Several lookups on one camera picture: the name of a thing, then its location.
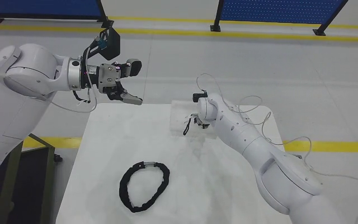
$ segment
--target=metal post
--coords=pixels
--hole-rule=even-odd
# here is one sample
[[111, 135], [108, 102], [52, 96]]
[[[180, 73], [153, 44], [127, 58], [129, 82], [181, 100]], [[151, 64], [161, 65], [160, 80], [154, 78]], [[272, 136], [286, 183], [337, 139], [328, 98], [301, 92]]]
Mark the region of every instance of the metal post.
[[101, 12], [101, 18], [99, 20], [97, 20], [97, 22], [102, 22], [102, 28], [109, 28], [113, 25], [114, 21], [113, 20], [109, 20], [108, 17], [106, 16], [105, 10], [103, 9], [103, 5], [101, 0], [97, 0], [97, 5], [98, 8], [100, 9]]
[[224, 7], [224, 0], [219, 0], [218, 10], [216, 12], [216, 18], [213, 25], [210, 25], [210, 31], [221, 32], [219, 22], [222, 17], [222, 11]]
[[348, 2], [348, 0], [343, 0], [341, 2], [341, 4], [337, 7], [337, 9], [335, 10], [335, 12], [330, 16], [330, 18], [326, 21], [325, 24], [322, 24], [318, 29], [313, 29], [314, 34], [316, 34], [317, 36], [325, 36], [326, 34], [324, 33], [324, 31], [326, 30], [326, 28], [331, 24], [331, 22], [336, 18], [336, 16], [338, 15], [338, 13], [343, 9], [343, 7], [345, 6], [345, 4]]

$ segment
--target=yellow floor line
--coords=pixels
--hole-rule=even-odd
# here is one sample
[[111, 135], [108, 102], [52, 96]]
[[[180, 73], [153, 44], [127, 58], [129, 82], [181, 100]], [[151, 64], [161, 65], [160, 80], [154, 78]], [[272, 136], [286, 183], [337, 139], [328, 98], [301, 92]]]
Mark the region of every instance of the yellow floor line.
[[[158, 22], [192, 22], [192, 23], [214, 23], [214, 19], [190, 19], [190, 18], [151, 18], [151, 17], [129, 17], [129, 16], [109, 16], [111, 20], [133, 20], [133, 21], [158, 21]], [[221, 24], [238, 24], [238, 25], [255, 25], [255, 26], [300, 26], [300, 27], [316, 27], [320, 24], [290, 24], [282, 22], [249, 22], [249, 21], [225, 21], [221, 20]], [[358, 25], [331, 24], [330, 28], [336, 29], [358, 29]]]
[[[95, 32], [102, 31], [102, 28], [94, 27], [57, 27], [57, 26], [17, 26], [0, 25], [0, 30], [20, 31], [55, 31], [55, 32]], [[156, 29], [121, 29], [116, 28], [120, 34], [143, 34], [143, 35], [177, 35], [177, 36], [211, 36], [222, 38], [253, 38], [253, 39], [294, 39], [294, 40], [323, 40], [340, 42], [358, 42], [358, 36], [315, 36], [298, 34], [264, 34], [253, 32], [211, 32], [192, 30], [156, 30]]]
[[[81, 144], [81, 137], [41, 137], [46, 142], [52, 144], [56, 148], [72, 148], [78, 149]], [[358, 142], [312, 142], [312, 150], [315, 152], [358, 152]], [[41, 147], [40, 143], [32, 138], [26, 138], [23, 146], [25, 148]], [[307, 141], [296, 141], [285, 145], [286, 151], [308, 151], [309, 143]]]

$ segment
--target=black cable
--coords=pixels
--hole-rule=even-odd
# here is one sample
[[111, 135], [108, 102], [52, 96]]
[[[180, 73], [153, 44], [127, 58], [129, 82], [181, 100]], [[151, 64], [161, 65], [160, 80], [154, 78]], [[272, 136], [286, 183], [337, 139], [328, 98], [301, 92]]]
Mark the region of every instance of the black cable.
[[84, 99], [81, 99], [81, 98], [79, 98], [78, 97], [78, 95], [77, 95], [77, 93], [76, 93], [76, 91], [72, 91], [73, 92], [73, 95], [74, 95], [74, 97], [76, 98], [76, 100], [78, 100], [78, 101], [83, 101], [83, 102], [86, 102], [86, 103], [91, 103], [91, 101], [90, 100], [84, 100]]
[[[154, 166], [162, 170], [163, 172], [163, 181], [161, 185], [159, 186], [157, 192], [154, 194], [154, 196], [147, 201], [146, 203], [142, 204], [141, 207], [133, 206], [128, 195], [128, 183], [130, 181], [130, 177], [137, 172], [140, 169], [144, 169], [146, 166]], [[129, 210], [133, 213], [135, 212], [142, 212], [150, 208], [154, 202], [156, 202], [157, 198], [164, 192], [166, 187], [169, 184], [169, 175], [170, 171], [167, 168], [166, 165], [161, 164], [159, 162], [138, 162], [137, 164], [134, 164], [129, 170], [123, 175], [123, 178], [121, 179], [121, 182], [119, 184], [119, 197], [121, 201], [123, 202], [124, 206], [129, 208]]]
[[184, 136], [185, 136], [186, 133], [188, 133], [188, 131], [189, 131], [190, 121], [191, 121], [191, 118], [189, 118], [189, 122], [188, 122], [188, 124], [186, 125], [186, 128], [184, 129], [184, 132], [183, 132], [183, 135], [184, 135]]

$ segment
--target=black frame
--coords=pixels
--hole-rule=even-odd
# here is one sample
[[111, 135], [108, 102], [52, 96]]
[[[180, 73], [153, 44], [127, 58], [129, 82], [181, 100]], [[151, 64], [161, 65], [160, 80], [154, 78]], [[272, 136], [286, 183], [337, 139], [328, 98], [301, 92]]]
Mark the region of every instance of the black frame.
[[[327, 20], [327, 22], [325, 24], [321, 24], [321, 26], [318, 29], [313, 29], [313, 32], [317, 36], [325, 36], [326, 34], [324, 33], [324, 31], [331, 24], [331, 22], [336, 18], [336, 16], [343, 9], [343, 7], [346, 5], [347, 2], [348, 2], [348, 0], [343, 0], [341, 2], [341, 4], [337, 7], [337, 9], [334, 11], [334, 13]], [[219, 22], [220, 22], [220, 18], [222, 16], [223, 7], [224, 7], [224, 0], [219, 0], [219, 5], [218, 5], [218, 10], [216, 12], [215, 21], [214, 21], [213, 25], [210, 25], [210, 31], [221, 32]]]
[[0, 23], [4, 18], [40, 18], [52, 20], [97, 20], [97, 22], [108, 22], [105, 10], [101, 0], [96, 0], [98, 8], [100, 9], [100, 16], [73, 16], [73, 15], [52, 15], [52, 14], [20, 14], [20, 13], [0, 13]]
[[41, 215], [39, 224], [46, 224], [50, 221], [51, 216], [51, 196], [54, 181], [55, 163], [61, 162], [62, 158], [55, 154], [55, 147], [45, 142], [34, 134], [29, 134], [29, 137], [44, 145], [44, 147], [35, 148], [22, 152], [23, 141], [17, 145], [9, 154], [6, 174], [3, 180], [2, 188], [0, 189], [0, 223], [7, 223], [8, 215], [12, 211], [12, 194], [17, 178], [17, 170], [20, 164], [22, 153], [31, 153], [36, 150], [48, 150], [47, 167], [44, 181], [43, 201], [41, 206]]
[[325, 24], [322, 24], [318, 29], [313, 29], [313, 32], [314, 32], [314, 34], [316, 34], [316, 36], [325, 36], [326, 35], [324, 33], [324, 31], [331, 24], [331, 22], [336, 18], [338, 13], [343, 9], [343, 7], [346, 5], [347, 2], [348, 2], [348, 0], [343, 0]]
[[210, 25], [210, 31], [221, 32], [219, 22], [222, 17], [222, 11], [224, 7], [224, 0], [219, 0], [218, 10], [216, 11], [216, 17], [213, 25]]

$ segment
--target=black bracket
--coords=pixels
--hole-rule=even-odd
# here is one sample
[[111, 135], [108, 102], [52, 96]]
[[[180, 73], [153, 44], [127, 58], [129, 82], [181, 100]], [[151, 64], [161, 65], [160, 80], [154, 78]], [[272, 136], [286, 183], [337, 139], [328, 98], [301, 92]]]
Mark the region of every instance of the black bracket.
[[324, 33], [324, 31], [331, 24], [333, 19], [336, 18], [338, 13], [343, 9], [343, 7], [346, 5], [347, 2], [348, 2], [348, 0], [343, 0], [340, 3], [340, 5], [336, 8], [336, 10], [333, 12], [333, 14], [330, 16], [330, 18], [328, 18], [328, 20], [324, 24], [321, 24], [318, 29], [313, 30], [313, 32], [314, 32], [314, 34], [316, 34], [316, 36], [325, 36], [326, 35]]
[[219, 0], [218, 10], [216, 11], [214, 24], [210, 26], [210, 31], [212, 32], [221, 32], [219, 22], [222, 16], [223, 7], [224, 7], [224, 0]]
[[323, 31], [319, 32], [318, 29], [313, 29], [313, 32], [316, 36], [325, 36], [326, 35]]
[[108, 16], [106, 16], [106, 19], [105, 21], [101, 21], [101, 20], [98, 20], [97, 22], [103, 22], [102, 23], [102, 28], [109, 28], [109, 27], [112, 27], [114, 21], [113, 20], [109, 20], [108, 19]]
[[220, 26], [210, 25], [210, 31], [212, 32], [221, 32]]

